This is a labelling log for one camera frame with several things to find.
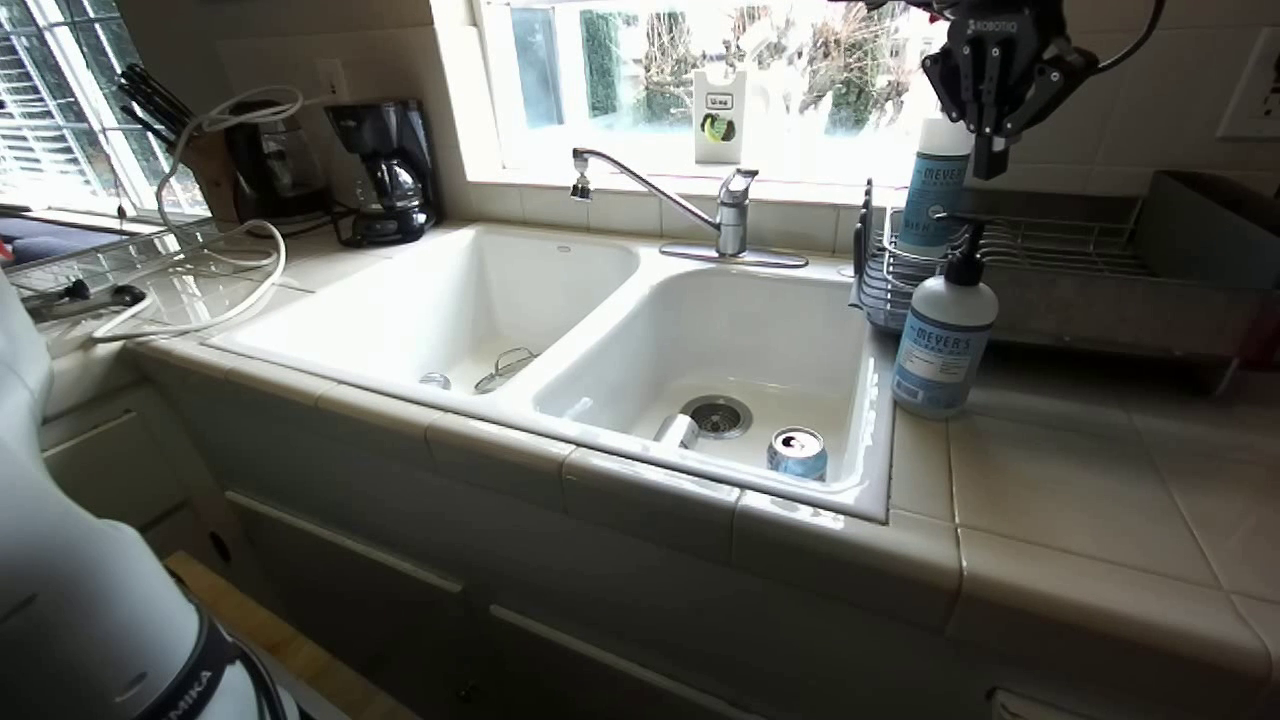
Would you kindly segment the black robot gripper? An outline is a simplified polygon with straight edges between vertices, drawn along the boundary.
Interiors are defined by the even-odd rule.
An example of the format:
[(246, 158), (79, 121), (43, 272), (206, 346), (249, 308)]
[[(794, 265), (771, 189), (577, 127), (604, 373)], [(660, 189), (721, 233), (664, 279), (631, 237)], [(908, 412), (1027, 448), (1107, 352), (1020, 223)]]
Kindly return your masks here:
[(947, 39), (922, 61), (939, 112), (977, 133), (972, 176), (1008, 171), (1008, 137), (1048, 121), (1101, 54), (1067, 39), (1066, 0), (939, 0)]

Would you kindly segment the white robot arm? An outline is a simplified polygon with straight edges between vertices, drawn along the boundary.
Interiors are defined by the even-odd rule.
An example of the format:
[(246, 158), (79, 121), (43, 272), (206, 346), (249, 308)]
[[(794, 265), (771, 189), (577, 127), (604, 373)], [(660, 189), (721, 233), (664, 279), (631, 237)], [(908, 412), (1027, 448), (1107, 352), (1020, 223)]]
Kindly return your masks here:
[(79, 507), (42, 450), (48, 346), (0, 279), (0, 715), (300, 720), (273, 668), (146, 534)]

